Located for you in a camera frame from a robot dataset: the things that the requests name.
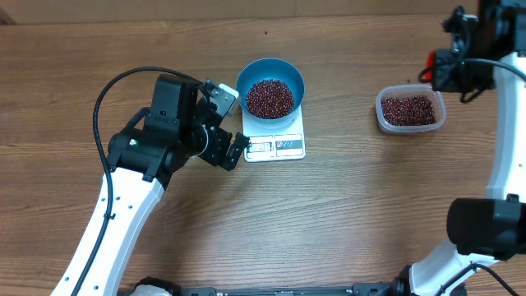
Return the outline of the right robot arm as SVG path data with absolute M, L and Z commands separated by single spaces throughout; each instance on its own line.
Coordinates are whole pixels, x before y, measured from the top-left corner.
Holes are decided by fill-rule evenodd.
M 475 16 L 457 7 L 442 26 L 452 47 L 432 52 L 418 79 L 464 104 L 495 90 L 495 156 L 486 196 L 451 203 L 447 237 L 404 268 L 393 295 L 464 295 L 469 276 L 525 253 L 525 3 L 481 1 Z

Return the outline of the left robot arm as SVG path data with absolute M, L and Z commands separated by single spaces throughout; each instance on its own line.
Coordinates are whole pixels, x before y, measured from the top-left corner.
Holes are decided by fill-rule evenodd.
M 197 156 L 227 171 L 249 140 L 220 128 L 240 94 L 225 84 L 163 74 L 152 103 L 115 134 L 90 221 L 55 295 L 115 295 L 142 228 L 172 175 Z

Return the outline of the red measuring scoop blue handle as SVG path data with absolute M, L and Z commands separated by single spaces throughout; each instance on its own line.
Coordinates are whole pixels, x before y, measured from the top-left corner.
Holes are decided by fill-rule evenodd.
M 427 64 L 426 64 L 426 67 L 432 67 L 435 65 L 435 58 L 436 58 L 436 50 L 430 52 L 430 54 L 428 55 L 428 58 L 427 58 Z M 429 70 L 425 75 L 424 75 L 424 79 L 425 80 L 431 80 L 432 79 L 432 70 Z

